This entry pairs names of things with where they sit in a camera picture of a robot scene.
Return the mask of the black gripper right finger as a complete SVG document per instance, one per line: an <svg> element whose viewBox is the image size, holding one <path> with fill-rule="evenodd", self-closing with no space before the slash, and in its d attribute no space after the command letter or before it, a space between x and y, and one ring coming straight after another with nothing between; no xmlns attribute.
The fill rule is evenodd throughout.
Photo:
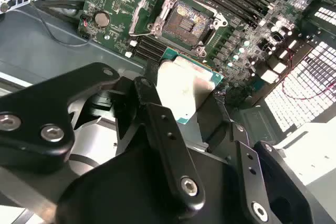
<svg viewBox="0 0 336 224"><path fill-rule="evenodd" d="M314 197L266 142L250 144L210 94L197 109L208 147L195 156L209 223L313 223Z"/></svg>

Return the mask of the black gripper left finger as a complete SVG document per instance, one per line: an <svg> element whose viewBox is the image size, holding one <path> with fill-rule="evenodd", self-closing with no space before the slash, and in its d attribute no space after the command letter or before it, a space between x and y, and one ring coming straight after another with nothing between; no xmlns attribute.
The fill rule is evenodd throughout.
<svg viewBox="0 0 336 224"><path fill-rule="evenodd" d="M1 165L40 173L61 168L75 143L70 106L104 90L112 92L120 154L142 126L177 125L149 79L129 80L91 63L1 98Z"/></svg>

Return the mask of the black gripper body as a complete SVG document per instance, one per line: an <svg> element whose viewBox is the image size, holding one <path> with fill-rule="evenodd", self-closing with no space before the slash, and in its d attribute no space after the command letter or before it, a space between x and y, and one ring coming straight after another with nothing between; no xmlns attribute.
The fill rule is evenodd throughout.
<svg viewBox="0 0 336 224"><path fill-rule="evenodd" d="M74 180L57 223L230 223L228 166L189 150L176 124L144 125L127 149Z"/></svg>

